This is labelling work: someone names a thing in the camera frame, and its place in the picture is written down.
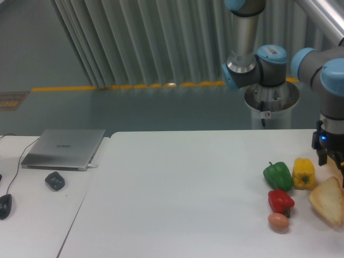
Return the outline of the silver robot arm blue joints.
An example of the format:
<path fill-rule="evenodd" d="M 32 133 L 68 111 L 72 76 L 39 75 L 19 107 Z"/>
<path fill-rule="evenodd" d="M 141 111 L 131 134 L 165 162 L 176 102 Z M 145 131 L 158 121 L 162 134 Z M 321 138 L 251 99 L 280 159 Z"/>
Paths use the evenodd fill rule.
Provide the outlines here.
<path fill-rule="evenodd" d="M 298 1 L 298 5 L 317 24 L 335 47 L 318 51 L 299 50 L 291 61 L 291 71 L 320 99 L 323 117 L 343 120 L 343 8 L 335 1 Z M 226 1 L 233 14 L 232 51 L 222 65 L 223 77 L 230 88 L 277 87 L 286 81 L 287 54 L 278 45 L 253 50 L 259 14 L 265 1 Z"/>

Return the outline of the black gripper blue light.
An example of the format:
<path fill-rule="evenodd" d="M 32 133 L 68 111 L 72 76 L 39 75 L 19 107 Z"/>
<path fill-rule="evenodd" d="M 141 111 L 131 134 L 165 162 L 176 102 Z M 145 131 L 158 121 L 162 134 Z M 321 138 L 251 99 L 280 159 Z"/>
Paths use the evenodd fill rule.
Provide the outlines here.
<path fill-rule="evenodd" d="M 312 136 L 312 148 L 316 150 L 318 165 L 327 163 L 327 157 L 332 160 L 343 160 L 343 120 L 320 117 L 316 123 L 316 131 Z M 342 175 L 344 188 L 344 162 L 340 162 L 339 170 Z"/>

